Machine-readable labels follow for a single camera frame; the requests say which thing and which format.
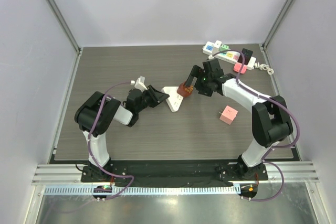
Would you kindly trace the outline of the white triangular socket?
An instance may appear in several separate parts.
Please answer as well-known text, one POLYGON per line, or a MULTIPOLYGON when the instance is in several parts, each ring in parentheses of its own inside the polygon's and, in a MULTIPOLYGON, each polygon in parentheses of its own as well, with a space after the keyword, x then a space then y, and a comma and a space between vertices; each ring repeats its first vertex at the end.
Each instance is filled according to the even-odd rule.
POLYGON ((166 102, 171 110, 175 113, 179 110, 183 97, 177 92, 178 87, 163 87, 161 91, 165 94, 168 94, 169 97, 166 99, 166 102))

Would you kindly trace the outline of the red fish cube plug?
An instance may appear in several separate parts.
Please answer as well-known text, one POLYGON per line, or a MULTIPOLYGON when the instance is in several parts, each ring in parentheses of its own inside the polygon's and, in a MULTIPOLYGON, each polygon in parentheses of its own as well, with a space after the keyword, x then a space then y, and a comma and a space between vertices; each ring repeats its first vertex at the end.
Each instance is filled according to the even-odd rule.
POLYGON ((193 90, 194 90, 194 86, 191 85, 191 86, 186 86, 185 85, 185 82, 181 83, 177 89, 177 94, 179 94, 180 96, 186 98, 186 97, 189 97, 192 93, 193 93, 193 90))

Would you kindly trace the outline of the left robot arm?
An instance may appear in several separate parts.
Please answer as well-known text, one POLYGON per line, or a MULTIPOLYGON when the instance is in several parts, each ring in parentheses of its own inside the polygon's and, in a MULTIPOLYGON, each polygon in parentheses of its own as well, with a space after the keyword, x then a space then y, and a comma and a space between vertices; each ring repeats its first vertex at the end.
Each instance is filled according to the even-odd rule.
POLYGON ((154 108, 170 97, 151 85, 144 90, 133 88, 121 102, 107 93, 96 91, 75 113, 74 120, 85 136, 89 164, 82 170, 83 182, 105 182, 111 177, 111 157, 107 150, 106 132, 112 121, 132 127, 139 113, 154 108))

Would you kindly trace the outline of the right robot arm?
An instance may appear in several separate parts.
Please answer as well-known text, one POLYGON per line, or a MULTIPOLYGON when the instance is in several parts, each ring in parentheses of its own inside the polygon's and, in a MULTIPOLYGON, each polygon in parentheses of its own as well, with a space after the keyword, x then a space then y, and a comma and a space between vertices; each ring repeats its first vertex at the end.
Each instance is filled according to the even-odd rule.
POLYGON ((253 140, 239 155, 237 175, 244 180, 254 177, 262 161, 280 142, 293 133, 293 126, 283 97, 270 97, 243 84, 231 73, 225 74, 218 59, 194 65, 183 88, 192 86, 210 97, 214 92, 231 98, 251 113, 253 140))

